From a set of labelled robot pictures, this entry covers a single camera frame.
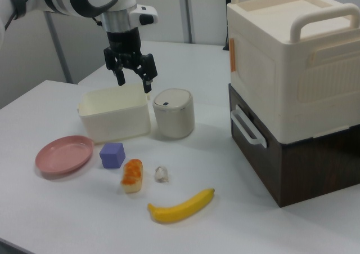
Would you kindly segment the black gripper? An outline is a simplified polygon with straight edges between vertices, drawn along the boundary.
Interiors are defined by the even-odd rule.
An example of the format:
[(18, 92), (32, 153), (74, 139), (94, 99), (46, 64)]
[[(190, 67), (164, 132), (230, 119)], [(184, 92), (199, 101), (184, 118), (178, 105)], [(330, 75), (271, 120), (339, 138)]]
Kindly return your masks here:
[(141, 53), (141, 39), (137, 28), (122, 33), (107, 33), (109, 47), (104, 49), (105, 63), (114, 73), (119, 86), (125, 84), (123, 69), (135, 72), (143, 83), (144, 93), (152, 90), (151, 83), (157, 76), (152, 54)]

